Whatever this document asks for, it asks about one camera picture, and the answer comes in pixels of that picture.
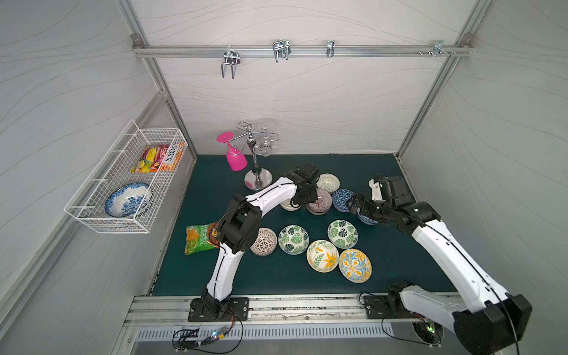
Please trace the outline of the pink striped bowl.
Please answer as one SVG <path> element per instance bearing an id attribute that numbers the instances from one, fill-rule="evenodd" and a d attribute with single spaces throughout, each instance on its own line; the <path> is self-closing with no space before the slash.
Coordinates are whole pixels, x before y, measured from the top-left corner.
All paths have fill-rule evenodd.
<path id="1" fill-rule="evenodd" d="M 319 211 L 330 209 L 332 206 L 332 196 L 325 190 L 317 189 L 317 200 L 314 203 L 308 204 L 307 208 L 308 206 Z"/>
<path id="2" fill-rule="evenodd" d="M 329 209 L 319 211 L 319 210 L 316 210 L 316 209 L 312 209 L 310 206 L 308 206 L 307 210 L 314 215 L 324 215 L 329 211 Z"/>

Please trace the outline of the cream bowl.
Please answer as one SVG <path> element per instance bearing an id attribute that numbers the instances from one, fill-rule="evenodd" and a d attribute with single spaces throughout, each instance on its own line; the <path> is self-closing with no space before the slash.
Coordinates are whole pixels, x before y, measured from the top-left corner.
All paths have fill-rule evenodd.
<path id="1" fill-rule="evenodd" d="M 297 211 L 301 208 L 301 205 L 293 205 L 291 203 L 290 199 L 287 199 L 287 200 L 283 201 L 282 203 L 280 203 L 280 206 L 284 210 L 289 211 L 289 212 Z"/>

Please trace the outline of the blue patterned bowl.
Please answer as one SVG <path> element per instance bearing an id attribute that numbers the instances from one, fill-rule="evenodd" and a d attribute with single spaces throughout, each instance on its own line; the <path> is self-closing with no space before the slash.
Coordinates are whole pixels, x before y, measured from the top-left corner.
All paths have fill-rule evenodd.
<path id="1" fill-rule="evenodd" d="M 347 201 L 353 196 L 354 193 L 349 189 L 338 189 L 332 195 L 332 204 L 339 212 L 349 213 L 350 208 L 347 206 Z"/>

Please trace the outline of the green leaf bowl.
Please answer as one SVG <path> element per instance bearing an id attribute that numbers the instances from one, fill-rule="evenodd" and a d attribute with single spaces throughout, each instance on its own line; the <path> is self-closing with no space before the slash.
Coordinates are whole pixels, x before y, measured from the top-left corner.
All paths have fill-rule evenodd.
<path id="1" fill-rule="evenodd" d="M 278 244 L 286 254 L 299 255 L 309 247 L 309 234 L 302 226 L 290 225 L 280 231 Z"/>
<path id="2" fill-rule="evenodd" d="M 359 240 L 358 230 L 347 220 L 331 222 L 327 229 L 327 235 L 328 239 L 339 249 L 351 249 Z"/>

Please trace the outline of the white lattice bowl front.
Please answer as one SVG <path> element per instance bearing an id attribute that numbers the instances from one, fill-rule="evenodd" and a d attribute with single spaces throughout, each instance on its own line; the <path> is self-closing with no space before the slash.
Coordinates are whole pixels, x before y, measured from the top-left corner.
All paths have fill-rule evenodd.
<path id="1" fill-rule="evenodd" d="M 260 228 L 250 250 L 257 256 L 266 257 L 276 249 L 277 245 L 276 233 L 269 228 Z"/>

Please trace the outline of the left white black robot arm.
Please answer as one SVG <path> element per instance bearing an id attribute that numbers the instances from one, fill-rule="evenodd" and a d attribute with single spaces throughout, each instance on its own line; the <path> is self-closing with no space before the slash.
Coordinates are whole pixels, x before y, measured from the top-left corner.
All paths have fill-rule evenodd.
<path id="1" fill-rule="evenodd" d="M 216 319 L 225 315 L 233 282 L 245 252 L 256 241 L 260 222 L 285 200 L 294 205 L 317 200 L 319 170 L 311 164 L 287 171 L 273 184 L 252 195 L 235 195 L 219 220 L 220 251 L 210 281 L 201 296 L 204 307 Z"/>

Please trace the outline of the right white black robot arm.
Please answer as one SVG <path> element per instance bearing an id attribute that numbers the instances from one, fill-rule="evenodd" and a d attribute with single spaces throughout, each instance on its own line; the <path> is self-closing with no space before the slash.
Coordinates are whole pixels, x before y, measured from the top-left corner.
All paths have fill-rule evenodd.
<path id="1" fill-rule="evenodd" d="M 405 232 L 434 259 L 458 291 L 442 297 L 410 282 L 393 287 L 394 299 L 407 311 L 451 330 L 471 354 L 495 354 L 519 346 L 532 306 L 496 282 L 458 243 L 441 216 L 426 202 L 372 201 L 356 194 L 349 211 Z"/>

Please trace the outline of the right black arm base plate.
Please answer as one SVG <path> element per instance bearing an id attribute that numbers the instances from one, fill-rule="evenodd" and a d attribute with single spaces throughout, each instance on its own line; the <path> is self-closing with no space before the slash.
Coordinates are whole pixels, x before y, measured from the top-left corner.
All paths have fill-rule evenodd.
<path id="1" fill-rule="evenodd" d="M 368 319 L 381 320 L 390 319 L 415 319 L 416 317 L 405 309 L 402 302 L 391 295 L 370 295 L 365 294 L 360 299 L 365 308 Z"/>

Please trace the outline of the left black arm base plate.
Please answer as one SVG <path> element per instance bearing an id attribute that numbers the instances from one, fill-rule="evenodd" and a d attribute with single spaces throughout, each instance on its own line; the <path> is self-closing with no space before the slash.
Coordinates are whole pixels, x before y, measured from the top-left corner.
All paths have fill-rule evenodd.
<path id="1" fill-rule="evenodd" d="M 230 297 L 217 301 L 213 298 L 195 298 L 190 303 L 189 322 L 229 322 L 232 319 L 248 319 L 249 298 Z"/>

